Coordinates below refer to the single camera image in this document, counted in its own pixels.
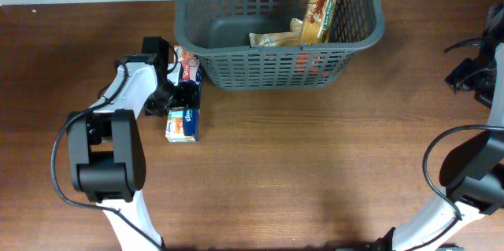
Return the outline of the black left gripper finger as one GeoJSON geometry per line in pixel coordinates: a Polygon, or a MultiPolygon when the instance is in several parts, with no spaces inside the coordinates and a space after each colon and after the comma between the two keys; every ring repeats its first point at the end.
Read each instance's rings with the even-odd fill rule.
{"type": "Polygon", "coordinates": [[[194,109],[199,107],[199,85],[180,83],[175,87],[173,108],[194,109]]]}
{"type": "Polygon", "coordinates": [[[169,112],[166,103],[155,98],[148,98],[143,108],[147,116],[167,116],[169,112]]]}

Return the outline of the colourful Kleenex tissue pack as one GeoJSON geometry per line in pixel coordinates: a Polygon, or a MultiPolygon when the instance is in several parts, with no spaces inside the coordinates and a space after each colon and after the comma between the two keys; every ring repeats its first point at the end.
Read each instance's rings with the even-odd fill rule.
{"type": "Polygon", "coordinates": [[[199,107],[194,109],[173,108],[174,97],[171,97],[165,137],[170,142],[197,142],[200,117],[200,102],[202,96],[202,66],[198,56],[185,50],[182,46],[174,46],[176,65],[169,66],[171,72],[168,79],[175,87],[180,83],[195,83],[199,85],[199,107]]]}

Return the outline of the grey plastic mesh basket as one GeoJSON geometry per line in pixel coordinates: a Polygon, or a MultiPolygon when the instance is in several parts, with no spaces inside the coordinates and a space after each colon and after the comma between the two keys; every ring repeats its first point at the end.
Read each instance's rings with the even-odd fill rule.
{"type": "Polygon", "coordinates": [[[175,36],[217,86],[229,90],[324,87],[384,34],[380,0],[332,0],[328,41],[252,47],[250,34],[288,31],[309,0],[176,0],[175,36]]]}

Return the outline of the brown paper bag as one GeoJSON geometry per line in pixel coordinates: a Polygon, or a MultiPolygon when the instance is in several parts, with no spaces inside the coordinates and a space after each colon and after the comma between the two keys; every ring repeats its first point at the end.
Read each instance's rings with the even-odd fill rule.
{"type": "Polygon", "coordinates": [[[302,25],[302,20],[293,18],[290,22],[290,31],[268,34],[250,33],[250,45],[252,47],[298,46],[302,25]]]}

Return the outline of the San Remo spaghetti packet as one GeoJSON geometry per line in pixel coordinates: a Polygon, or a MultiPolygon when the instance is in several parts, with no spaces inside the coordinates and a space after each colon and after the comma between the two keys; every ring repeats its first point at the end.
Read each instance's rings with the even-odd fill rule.
{"type": "Polygon", "coordinates": [[[308,0],[298,43],[309,46],[327,43],[335,10],[336,0],[308,0]]]}

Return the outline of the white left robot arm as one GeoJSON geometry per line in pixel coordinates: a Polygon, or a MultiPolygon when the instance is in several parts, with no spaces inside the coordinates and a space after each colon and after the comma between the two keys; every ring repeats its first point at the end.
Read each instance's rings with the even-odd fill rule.
{"type": "Polygon", "coordinates": [[[87,202],[63,202],[105,214],[123,250],[163,250],[143,196],[146,158],[137,119],[195,109],[200,86],[185,75],[186,54],[162,37],[143,39],[139,54],[115,61],[116,75],[89,108],[72,112],[54,142],[67,139],[73,189],[87,202]]]}

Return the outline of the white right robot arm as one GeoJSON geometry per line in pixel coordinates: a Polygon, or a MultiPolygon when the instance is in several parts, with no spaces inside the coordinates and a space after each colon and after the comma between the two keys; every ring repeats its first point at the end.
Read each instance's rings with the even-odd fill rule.
{"type": "Polygon", "coordinates": [[[391,228],[368,245],[369,250],[445,250],[446,242],[468,224],[503,207],[503,5],[487,11],[481,36],[457,42],[448,51],[473,45],[479,53],[466,58],[446,78],[455,92],[472,92],[490,108],[485,124],[453,127],[432,140],[422,159],[422,172],[433,198],[409,222],[391,228]],[[434,147],[460,131],[478,133],[452,149],[439,170],[439,184],[428,174],[434,147]]]}

